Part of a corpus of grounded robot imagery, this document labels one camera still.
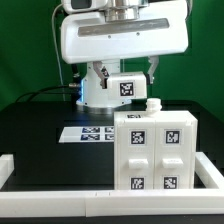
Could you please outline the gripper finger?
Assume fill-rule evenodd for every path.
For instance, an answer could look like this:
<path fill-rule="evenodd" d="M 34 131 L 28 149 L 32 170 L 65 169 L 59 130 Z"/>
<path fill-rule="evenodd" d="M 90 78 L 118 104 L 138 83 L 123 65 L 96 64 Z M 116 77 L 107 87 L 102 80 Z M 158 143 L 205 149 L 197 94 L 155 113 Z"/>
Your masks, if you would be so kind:
<path fill-rule="evenodd" d="M 101 61 L 95 61 L 93 63 L 93 69 L 95 73 L 100 78 L 100 85 L 103 89 L 107 88 L 107 71 L 105 69 L 105 66 Z"/>
<path fill-rule="evenodd" d="M 154 73 L 159 65 L 159 57 L 158 56 L 149 56 L 148 62 L 150 64 L 147 75 L 149 77 L 149 83 L 154 83 Z"/>

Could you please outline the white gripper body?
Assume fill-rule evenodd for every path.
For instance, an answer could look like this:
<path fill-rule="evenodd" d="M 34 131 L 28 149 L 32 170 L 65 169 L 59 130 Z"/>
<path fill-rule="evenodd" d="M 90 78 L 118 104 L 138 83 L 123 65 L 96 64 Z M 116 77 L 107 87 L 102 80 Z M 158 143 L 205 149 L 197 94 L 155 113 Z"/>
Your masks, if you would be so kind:
<path fill-rule="evenodd" d="M 187 14 L 185 1 L 108 1 L 99 10 L 68 14 L 62 58 L 73 64 L 181 53 L 188 47 Z"/>

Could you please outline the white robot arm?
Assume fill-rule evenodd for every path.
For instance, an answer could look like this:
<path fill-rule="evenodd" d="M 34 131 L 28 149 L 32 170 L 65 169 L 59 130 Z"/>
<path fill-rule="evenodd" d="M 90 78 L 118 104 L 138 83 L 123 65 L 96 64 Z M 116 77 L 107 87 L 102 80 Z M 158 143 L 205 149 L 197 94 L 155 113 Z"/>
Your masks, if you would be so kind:
<path fill-rule="evenodd" d="M 61 0 L 61 54 L 85 63 L 77 106 L 111 113 L 145 99 L 161 55 L 188 47 L 192 0 Z"/>

